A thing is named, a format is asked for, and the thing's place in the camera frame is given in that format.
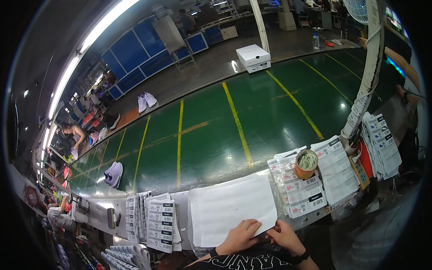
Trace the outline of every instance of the hand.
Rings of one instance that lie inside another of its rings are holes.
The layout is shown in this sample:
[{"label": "hand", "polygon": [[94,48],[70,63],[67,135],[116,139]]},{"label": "hand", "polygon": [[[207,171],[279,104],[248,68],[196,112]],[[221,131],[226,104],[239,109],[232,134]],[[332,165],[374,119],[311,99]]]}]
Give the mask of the hand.
[{"label": "hand", "polygon": [[367,50],[367,49],[368,49],[368,39],[367,39],[367,38],[359,38],[359,40],[365,42],[365,44],[363,45],[363,48],[364,48],[365,50]]},{"label": "hand", "polygon": [[267,231],[266,238],[271,238],[271,243],[288,249],[292,256],[300,256],[306,252],[306,248],[300,242],[291,225],[278,219],[276,226]]},{"label": "hand", "polygon": [[216,253],[218,255],[234,254],[258,243],[258,238],[252,237],[261,224],[256,219],[242,220],[237,227],[229,231],[225,241],[216,247]]}]

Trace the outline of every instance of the white fan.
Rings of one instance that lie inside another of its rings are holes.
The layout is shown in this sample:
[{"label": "white fan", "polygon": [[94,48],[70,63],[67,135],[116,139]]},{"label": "white fan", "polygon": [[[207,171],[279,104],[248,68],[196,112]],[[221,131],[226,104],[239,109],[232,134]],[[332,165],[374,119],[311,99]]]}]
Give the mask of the white fan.
[{"label": "white fan", "polygon": [[343,0],[351,17],[361,24],[368,25],[368,10],[366,0]]}]

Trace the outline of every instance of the black watch strap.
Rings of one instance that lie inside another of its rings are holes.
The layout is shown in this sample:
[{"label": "black watch strap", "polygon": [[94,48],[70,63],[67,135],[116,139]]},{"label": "black watch strap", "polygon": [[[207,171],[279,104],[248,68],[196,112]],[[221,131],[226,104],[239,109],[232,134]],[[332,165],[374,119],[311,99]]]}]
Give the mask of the black watch strap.
[{"label": "black watch strap", "polygon": [[293,264],[300,264],[302,261],[306,260],[307,258],[309,258],[309,252],[306,249],[306,251],[303,253],[303,255],[293,256],[292,257],[292,263]]},{"label": "black watch strap", "polygon": [[216,257],[216,256],[219,256],[218,254],[217,254],[217,252],[216,252],[216,248],[212,248],[212,250],[210,250],[210,257]]}]

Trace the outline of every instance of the power strip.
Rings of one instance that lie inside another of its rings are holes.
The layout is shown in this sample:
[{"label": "power strip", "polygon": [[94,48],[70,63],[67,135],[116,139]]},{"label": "power strip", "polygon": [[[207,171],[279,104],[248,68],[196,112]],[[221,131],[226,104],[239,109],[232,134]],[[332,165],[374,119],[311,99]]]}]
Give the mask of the power strip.
[{"label": "power strip", "polygon": [[356,156],[354,155],[349,156],[348,159],[349,162],[351,163],[352,168],[354,169],[354,172],[356,173],[357,179],[359,179],[360,181],[360,189],[364,190],[367,186],[369,186],[371,181],[369,180],[369,177],[367,176],[365,168],[363,167],[363,164],[360,161],[360,159],[357,159],[356,162],[354,163],[353,158]]}]

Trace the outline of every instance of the water bottle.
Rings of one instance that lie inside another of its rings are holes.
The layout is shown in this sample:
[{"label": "water bottle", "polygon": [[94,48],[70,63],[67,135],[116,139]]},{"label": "water bottle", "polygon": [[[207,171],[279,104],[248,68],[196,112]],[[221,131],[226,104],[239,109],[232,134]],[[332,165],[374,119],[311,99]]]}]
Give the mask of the water bottle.
[{"label": "water bottle", "polygon": [[314,33],[313,46],[314,46],[314,49],[320,48],[320,40],[318,38],[317,33]]}]

